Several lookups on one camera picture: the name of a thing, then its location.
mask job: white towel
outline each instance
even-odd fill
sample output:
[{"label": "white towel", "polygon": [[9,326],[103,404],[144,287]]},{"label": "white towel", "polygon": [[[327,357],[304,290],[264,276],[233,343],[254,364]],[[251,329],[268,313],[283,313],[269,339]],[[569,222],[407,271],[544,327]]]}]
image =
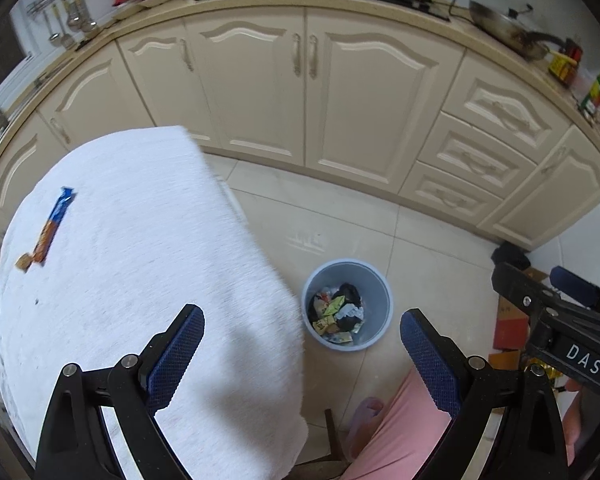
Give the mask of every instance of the white towel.
[{"label": "white towel", "polygon": [[[43,267],[31,252],[62,186],[69,205]],[[24,199],[0,254],[0,391],[36,455],[62,366],[113,366],[165,330],[186,303],[205,335],[156,421],[195,480],[278,480],[307,436],[300,416],[302,322],[283,284],[181,127],[93,140]],[[113,410],[127,479],[140,478]]]}]

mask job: trash can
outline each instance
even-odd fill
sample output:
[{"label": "trash can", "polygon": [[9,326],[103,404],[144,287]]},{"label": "trash can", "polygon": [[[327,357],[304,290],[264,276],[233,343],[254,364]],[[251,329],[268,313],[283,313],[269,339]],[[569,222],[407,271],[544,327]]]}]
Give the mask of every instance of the trash can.
[{"label": "trash can", "polygon": [[[321,338],[309,322],[307,314],[314,295],[325,287],[339,287],[343,283],[355,286],[365,309],[365,321],[353,341],[334,344]],[[386,278],[373,266],[360,260],[344,258],[318,267],[302,290],[302,320],[309,334],[320,344],[340,352],[354,352],[368,348],[378,341],[389,327],[394,313],[394,298]]]}]

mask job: wok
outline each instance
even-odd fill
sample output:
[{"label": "wok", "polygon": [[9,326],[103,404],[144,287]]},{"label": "wok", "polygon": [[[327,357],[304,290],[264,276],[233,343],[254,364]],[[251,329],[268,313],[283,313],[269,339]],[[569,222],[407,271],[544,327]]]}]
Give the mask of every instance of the wok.
[{"label": "wok", "polygon": [[469,13],[475,25],[480,27],[496,40],[504,43],[509,48],[515,50],[520,56],[528,60],[538,60],[544,58],[547,54],[553,54],[567,63],[577,66],[578,62],[571,59],[569,56],[549,49],[540,41],[549,41],[555,43],[561,48],[564,47],[564,41],[557,36],[545,34],[544,32],[536,32],[527,30],[523,25],[509,16],[500,14],[489,7],[479,4],[478,2],[469,2]]}]

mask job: beige cabinet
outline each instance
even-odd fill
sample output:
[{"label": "beige cabinet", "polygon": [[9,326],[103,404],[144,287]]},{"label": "beige cabinet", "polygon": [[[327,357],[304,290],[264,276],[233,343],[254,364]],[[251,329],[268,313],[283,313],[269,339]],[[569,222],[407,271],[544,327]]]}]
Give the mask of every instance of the beige cabinet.
[{"label": "beige cabinet", "polygon": [[0,236],[7,231],[20,202],[66,153],[33,112],[0,155]]},{"label": "beige cabinet", "polygon": [[154,126],[115,42],[69,74],[38,110],[69,149],[113,132]]},{"label": "beige cabinet", "polygon": [[250,7],[185,20],[223,148],[304,164],[303,13]]},{"label": "beige cabinet", "polygon": [[118,40],[157,126],[179,124],[202,146],[220,145],[182,20],[142,28]]},{"label": "beige cabinet", "polygon": [[441,112],[418,160],[501,198],[531,174],[535,164],[504,142]]},{"label": "beige cabinet", "polygon": [[407,25],[309,9],[306,165],[398,192],[462,52]]},{"label": "beige cabinet", "polygon": [[600,153],[576,127],[478,227],[525,248],[560,234],[600,203]]},{"label": "beige cabinet", "polygon": [[400,196],[476,225],[496,209],[501,200],[446,171],[416,162]]},{"label": "beige cabinet", "polygon": [[443,110],[541,162],[570,125],[545,97],[510,72],[468,52]]}]

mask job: slipper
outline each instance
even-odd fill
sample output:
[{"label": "slipper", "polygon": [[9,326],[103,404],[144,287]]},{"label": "slipper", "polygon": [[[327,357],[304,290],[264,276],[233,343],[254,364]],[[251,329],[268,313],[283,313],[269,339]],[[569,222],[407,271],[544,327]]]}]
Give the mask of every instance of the slipper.
[{"label": "slipper", "polygon": [[360,404],[356,408],[356,411],[353,413],[353,417],[351,418],[351,427],[344,441],[343,452],[347,461],[353,462],[350,449],[353,443],[353,438],[356,436],[356,433],[360,430],[362,426],[368,424],[372,418],[374,418],[378,413],[380,413],[383,408],[384,402],[382,402],[382,400],[378,399],[377,397],[367,397],[362,402],[360,402]]}]

